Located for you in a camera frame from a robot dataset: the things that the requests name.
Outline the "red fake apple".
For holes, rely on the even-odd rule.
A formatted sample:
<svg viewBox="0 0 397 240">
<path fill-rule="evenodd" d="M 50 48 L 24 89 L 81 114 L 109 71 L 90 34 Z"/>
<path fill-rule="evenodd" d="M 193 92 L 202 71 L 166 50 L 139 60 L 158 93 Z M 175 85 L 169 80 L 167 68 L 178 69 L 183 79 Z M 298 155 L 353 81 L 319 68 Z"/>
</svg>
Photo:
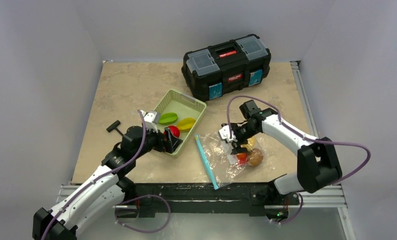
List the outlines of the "red fake apple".
<svg viewBox="0 0 397 240">
<path fill-rule="evenodd" d="M 169 125 L 168 128 L 169 128 L 170 132 L 171 132 L 176 138 L 179 138 L 179 137 L 180 137 L 181 132 L 180 132 L 180 130 L 179 130 L 176 126 L 174 126 L 174 125 Z"/>
</svg>

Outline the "green fake fruit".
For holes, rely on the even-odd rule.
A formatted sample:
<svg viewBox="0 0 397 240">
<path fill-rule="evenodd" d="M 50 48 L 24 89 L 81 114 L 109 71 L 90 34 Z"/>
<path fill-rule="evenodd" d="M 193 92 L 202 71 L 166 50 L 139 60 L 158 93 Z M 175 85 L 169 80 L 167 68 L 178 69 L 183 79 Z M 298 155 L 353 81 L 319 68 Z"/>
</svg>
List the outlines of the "green fake fruit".
<svg viewBox="0 0 397 240">
<path fill-rule="evenodd" d="M 178 115 L 174 112 L 167 112 L 160 116 L 158 123 L 160 125 L 168 126 L 172 125 L 178 120 Z"/>
</svg>

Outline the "yellow fake fruit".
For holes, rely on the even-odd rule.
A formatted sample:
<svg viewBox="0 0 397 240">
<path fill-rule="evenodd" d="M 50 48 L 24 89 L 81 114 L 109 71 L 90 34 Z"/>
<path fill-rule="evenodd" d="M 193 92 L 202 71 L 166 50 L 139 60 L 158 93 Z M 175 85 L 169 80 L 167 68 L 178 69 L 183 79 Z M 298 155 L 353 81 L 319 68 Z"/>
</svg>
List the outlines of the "yellow fake fruit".
<svg viewBox="0 0 397 240">
<path fill-rule="evenodd" d="M 193 126 L 195 125 L 196 120 L 194 118 L 188 117 L 180 120 L 176 127 L 181 131 L 181 132 L 188 132 L 190 131 Z"/>
</svg>

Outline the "clear zip bag blue seal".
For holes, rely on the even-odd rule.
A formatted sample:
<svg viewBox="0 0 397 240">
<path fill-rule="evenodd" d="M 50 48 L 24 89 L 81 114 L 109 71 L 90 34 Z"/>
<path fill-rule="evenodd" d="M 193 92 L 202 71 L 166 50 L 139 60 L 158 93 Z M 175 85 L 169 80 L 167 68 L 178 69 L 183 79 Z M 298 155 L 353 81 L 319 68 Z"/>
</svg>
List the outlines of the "clear zip bag blue seal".
<svg viewBox="0 0 397 240">
<path fill-rule="evenodd" d="M 271 162 L 272 156 L 256 137 L 254 148 L 260 149 L 263 153 L 263 161 L 256 167 L 248 163 L 239 165 L 236 155 L 230 154 L 232 146 L 221 140 L 216 132 L 196 134 L 194 138 L 200 159 L 215 190 L 240 181 L 265 182 L 275 171 Z"/>
</svg>

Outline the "red yellow fake peach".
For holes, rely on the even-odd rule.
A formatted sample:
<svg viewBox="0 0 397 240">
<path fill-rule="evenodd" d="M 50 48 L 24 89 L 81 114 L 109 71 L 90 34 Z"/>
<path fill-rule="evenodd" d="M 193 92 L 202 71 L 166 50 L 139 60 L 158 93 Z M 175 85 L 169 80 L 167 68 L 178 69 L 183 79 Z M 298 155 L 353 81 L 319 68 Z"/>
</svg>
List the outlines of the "red yellow fake peach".
<svg viewBox="0 0 397 240">
<path fill-rule="evenodd" d="M 240 166 L 246 165 L 248 163 L 248 154 L 245 152 L 236 154 L 237 162 Z"/>
</svg>

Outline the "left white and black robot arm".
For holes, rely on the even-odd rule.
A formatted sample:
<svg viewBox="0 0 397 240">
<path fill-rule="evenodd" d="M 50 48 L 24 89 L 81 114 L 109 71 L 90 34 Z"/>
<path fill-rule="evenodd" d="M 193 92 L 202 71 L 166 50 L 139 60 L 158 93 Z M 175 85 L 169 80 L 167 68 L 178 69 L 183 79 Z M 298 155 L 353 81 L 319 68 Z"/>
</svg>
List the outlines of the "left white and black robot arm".
<svg viewBox="0 0 397 240">
<path fill-rule="evenodd" d="M 137 158 L 155 150 L 174 153 L 182 144 L 171 128 L 164 131 L 131 126 L 105 156 L 95 172 L 73 193 L 51 209 L 40 208 L 33 217 L 35 240 L 75 240 L 107 208 L 133 203 L 140 206 L 136 184 L 126 175 Z"/>
</svg>

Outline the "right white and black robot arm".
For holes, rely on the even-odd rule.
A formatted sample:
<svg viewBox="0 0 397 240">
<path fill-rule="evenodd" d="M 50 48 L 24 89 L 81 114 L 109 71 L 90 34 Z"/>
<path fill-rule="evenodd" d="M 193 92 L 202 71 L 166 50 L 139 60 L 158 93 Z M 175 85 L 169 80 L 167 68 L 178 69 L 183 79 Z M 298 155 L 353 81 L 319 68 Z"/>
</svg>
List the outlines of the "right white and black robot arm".
<svg viewBox="0 0 397 240">
<path fill-rule="evenodd" d="M 338 181 L 342 169 L 333 142 L 324 137 L 307 136 L 281 117 L 273 105 L 260 109 L 254 100 L 239 107 L 243 123 L 223 123 L 218 131 L 222 141 L 232 146 L 232 153 L 246 152 L 244 144 L 251 137 L 263 133 L 277 140 L 296 156 L 296 172 L 285 174 L 269 182 L 268 199 L 280 203 L 293 192 L 314 193 Z"/>
</svg>

